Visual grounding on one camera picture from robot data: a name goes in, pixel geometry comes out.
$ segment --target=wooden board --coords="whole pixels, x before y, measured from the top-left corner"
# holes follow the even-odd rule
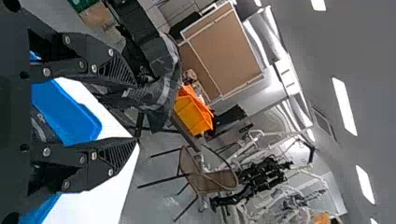
[[[262,72],[242,29],[233,11],[190,40],[224,95],[249,83]]]
[[[220,92],[215,83],[210,78],[204,66],[198,60],[196,54],[192,51],[189,44],[184,44],[179,48],[181,65],[183,71],[192,69],[198,77],[198,81],[202,84],[207,93],[209,100],[215,100],[220,96]]]
[[[190,36],[197,33],[199,30],[204,28],[206,25],[220,17],[221,15],[227,13],[228,11],[233,10],[233,6],[231,3],[226,3],[213,11],[213,13],[207,14],[205,17],[201,18],[199,22],[187,27],[185,30],[181,31],[181,34],[184,36],[185,39],[188,39]]]

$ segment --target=blue bin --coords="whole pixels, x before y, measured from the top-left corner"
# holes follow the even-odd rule
[[[30,52],[31,64],[40,64],[41,58]],[[55,81],[35,84],[32,103],[66,147],[95,141],[102,131],[100,120],[85,106],[77,103]],[[20,219],[20,224],[39,224],[61,197],[56,194],[39,208]]]

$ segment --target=ceiling light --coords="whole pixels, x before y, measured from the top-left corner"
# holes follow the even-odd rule
[[[370,221],[371,221],[371,224],[378,224],[378,222],[375,221],[375,219],[373,219],[373,218],[370,218]]]
[[[359,167],[359,165],[356,166],[356,172],[358,172],[359,182],[361,183],[361,192],[370,203],[375,204],[369,176],[363,169],[361,169],[361,167]]]
[[[324,0],[311,0],[312,8],[315,11],[326,11],[326,4]]]
[[[254,3],[256,3],[257,7],[262,6],[262,0],[254,0]]]
[[[334,85],[335,95],[338,100],[338,105],[340,106],[344,127],[353,135],[358,136],[349,98],[347,96],[346,84],[335,77],[332,78],[332,84]]]

